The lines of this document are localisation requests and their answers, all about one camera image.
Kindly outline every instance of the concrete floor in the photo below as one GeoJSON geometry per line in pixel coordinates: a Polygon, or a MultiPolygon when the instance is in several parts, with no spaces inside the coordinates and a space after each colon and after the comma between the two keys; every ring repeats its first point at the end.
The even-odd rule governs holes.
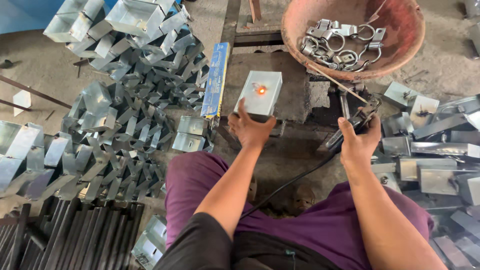
{"type": "MultiPolygon", "coordinates": [[[[282,13],[287,0],[261,1],[263,14],[278,17],[282,13]]],[[[477,86],[480,76],[477,71],[480,62],[467,58],[471,47],[466,43],[468,28],[476,23],[473,20],[463,20],[462,13],[457,4],[451,0],[418,0],[426,21],[426,35],[424,46],[417,55],[401,69],[388,76],[366,81],[371,92],[383,93],[392,81],[403,83],[403,80],[415,75],[422,70],[430,73],[420,81],[408,85],[422,94],[445,102],[461,97],[472,96],[480,91],[477,86]]],[[[220,40],[222,25],[227,6],[227,0],[197,0],[186,2],[187,10],[194,21],[191,26],[194,34],[204,43],[205,54],[212,55],[213,44],[220,40]]],[[[248,1],[242,0],[241,15],[249,13],[248,1]]],[[[285,48],[274,46],[273,48],[235,48],[234,53],[253,52],[256,49],[273,51],[285,48]]],[[[51,95],[63,102],[72,104],[81,89],[86,87],[94,79],[113,82],[109,77],[95,73],[91,66],[84,66],[77,78],[78,67],[72,66],[79,60],[70,53],[64,44],[52,42],[42,35],[41,30],[26,31],[0,35],[0,60],[9,59],[15,62],[15,66],[8,70],[1,70],[1,74],[16,80],[31,88],[51,95]]],[[[328,83],[311,83],[311,106],[328,107],[326,89],[328,83]]],[[[0,99],[12,100],[12,96],[19,90],[5,83],[0,83],[0,99]]],[[[396,113],[398,109],[388,103],[381,107],[380,114],[387,116],[396,113]]],[[[46,134],[55,134],[60,129],[62,117],[68,109],[32,96],[33,112],[22,112],[13,116],[13,108],[0,104],[0,119],[24,124],[34,122],[43,125],[46,134]]],[[[199,112],[184,110],[169,110],[168,116],[176,121],[181,115],[199,115],[199,112]]],[[[217,136],[215,139],[214,153],[221,155],[228,163],[232,163],[236,153],[226,145],[226,141],[217,136]]],[[[154,157],[157,160],[168,162],[179,151],[170,149],[168,152],[157,152],[154,157]]],[[[286,158],[260,158],[255,168],[258,179],[258,194],[262,196],[280,186],[284,181],[315,165],[317,160],[294,160],[286,158]]],[[[330,190],[339,182],[345,181],[346,175],[339,162],[339,157],[330,163],[308,175],[299,181],[309,182],[315,189],[317,199],[325,198],[330,190]]],[[[271,202],[274,212],[287,210],[291,202],[291,193],[294,187],[277,195],[271,202]]],[[[10,211],[12,207],[23,203],[20,198],[0,200],[0,216],[10,211]]],[[[151,214],[164,214],[165,208],[162,199],[147,198],[144,218],[141,229],[144,228],[151,214]]]]}

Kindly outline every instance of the person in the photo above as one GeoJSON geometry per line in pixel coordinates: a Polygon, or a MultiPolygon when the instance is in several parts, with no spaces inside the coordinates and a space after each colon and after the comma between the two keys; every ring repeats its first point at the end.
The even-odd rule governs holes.
{"type": "Polygon", "coordinates": [[[344,118],[341,162],[348,181],[297,217],[272,219],[246,202],[255,163],[275,125],[250,119],[240,101],[228,125],[242,145],[228,167],[192,152],[168,166],[167,250],[155,270],[446,269],[428,244],[433,221],[406,196],[383,187],[370,157],[380,140],[374,116],[356,135],[344,118]]]}

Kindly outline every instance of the purple pants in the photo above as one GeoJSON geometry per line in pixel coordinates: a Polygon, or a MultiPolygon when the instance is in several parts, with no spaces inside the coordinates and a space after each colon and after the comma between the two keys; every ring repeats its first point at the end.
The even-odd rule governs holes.
{"type": "MultiPolygon", "coordinates": [[[[169,163],[165,199],[167,248],[227,169],[221,157],[200,151],[179,155],[169,163]]],[[[430,215],[406,196],[387,187],[385,190],[398,209],[428,239],[433,228],[430,215]]],[[[245,202],[243,211],[251,207],[245,202]]],[[[342,269],[371,268],[348,182],[337,184],[327,199],[298,217],[276,220],[255,211],[239,221],[236,231],[266,233],[304,245],[342,269]]]]}

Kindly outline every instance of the red metal bowl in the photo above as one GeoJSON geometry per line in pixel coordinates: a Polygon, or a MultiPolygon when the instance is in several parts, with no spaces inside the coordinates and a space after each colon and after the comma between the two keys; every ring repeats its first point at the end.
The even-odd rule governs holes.
{"type": "MultiPolygon", "coordinates": [[[[292,0],[283,13],[282,38],[290,54],[300,63],[310,68],[314,66],[327,75],[344,80],[364,80],[385,76],[406,64],[417,53],[425,36],[425,21],[420,7],[415,0],[386,0],[378,12],[380,16],[371,25],[374,28],[386,28],[382,40],[382,56],[362,72],[345,72],[332,70],[317,64],[304,56],[300,45],[305,32],[316,25],[320,19],[339,21],[341,24],[361,25],[375,13],[384,0],[292,0]]],[[[364,29],[361,36],[371,36],[369,29],[364,29]]],[[[329,41],[332,48],[339,43],[329,41]]],[[[346,49],[359,54],[364,43],[347,38],[346,49]]],[[[368,51],[361,59],[373,60],[376,52],[368,51]]]]}

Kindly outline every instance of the welding cable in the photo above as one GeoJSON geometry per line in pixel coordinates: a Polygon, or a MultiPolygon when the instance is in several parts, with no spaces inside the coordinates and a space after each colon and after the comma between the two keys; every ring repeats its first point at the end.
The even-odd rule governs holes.
{"type": "Polygon", "coordinates": [[[311,172],[316,171],[317,169],[321,168],[322,166],[324,166],[326,163],[328,163],[330,160],[332,160],[332,158],[335,156],[336,153],[337,153],[337,151],[329,152],[328,156],[324,160],[322,160],[320,163],[318,163],[315,167],[311,168],[308,171],[302,172],[301,174],[295,176],[295,178],[293,178],[292,180],[286,182],[283,186],[279,187],[277,190],[272,192],[267,198],[263,199],[259,204],[257,204],[256,206],[252,207],[250,210],[248,210],[247,212],[242,214],[242,216],[240,216],[240,219],[243,219],[244,217],[246,217],[246,216],[252,214],[253,212],[255,212],[256,210],[258,210],[262,205],[264,205],[267,201],[269,201],[273,196],[275,196],[275,194],[280,192],[282,189],[286,188],[287,186],[294,183],[298,179],[300,179],[300,178],[310,174],[311,172]]]}

